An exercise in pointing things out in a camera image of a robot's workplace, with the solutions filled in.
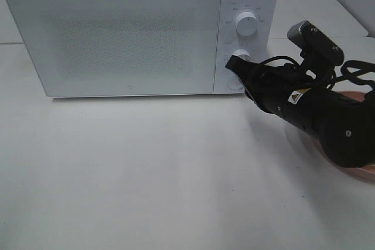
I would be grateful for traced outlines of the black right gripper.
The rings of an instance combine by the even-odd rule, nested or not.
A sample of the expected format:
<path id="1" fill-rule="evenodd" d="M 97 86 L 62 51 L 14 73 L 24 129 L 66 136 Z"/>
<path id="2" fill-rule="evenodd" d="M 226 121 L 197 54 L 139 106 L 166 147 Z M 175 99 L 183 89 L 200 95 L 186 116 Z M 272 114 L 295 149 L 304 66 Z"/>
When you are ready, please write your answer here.
<path id="1" fill-rule="evenodd" d="M 279 117 L 302 117 L 308 112 L 307 93 L 299 90 L 308 76 L 295 63 L 257 64 L 232 55 L 225 65 L 245 86 L 245 94 L 264 112 Z"/>

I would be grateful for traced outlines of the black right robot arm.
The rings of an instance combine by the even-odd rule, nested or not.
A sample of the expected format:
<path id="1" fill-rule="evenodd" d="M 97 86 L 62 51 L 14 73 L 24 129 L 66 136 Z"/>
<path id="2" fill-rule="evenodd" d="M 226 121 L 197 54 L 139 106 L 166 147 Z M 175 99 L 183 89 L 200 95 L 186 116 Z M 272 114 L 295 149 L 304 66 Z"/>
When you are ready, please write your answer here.
<path id="1" fill-rule="evenodd" d="M 260 110 L 316 138 L 328 159 L 345 167 L 374 164 L 374 100 L 359 102 L 306 75 L 298 63 L 273 67 L 231 56 L 226 68 Z"/>

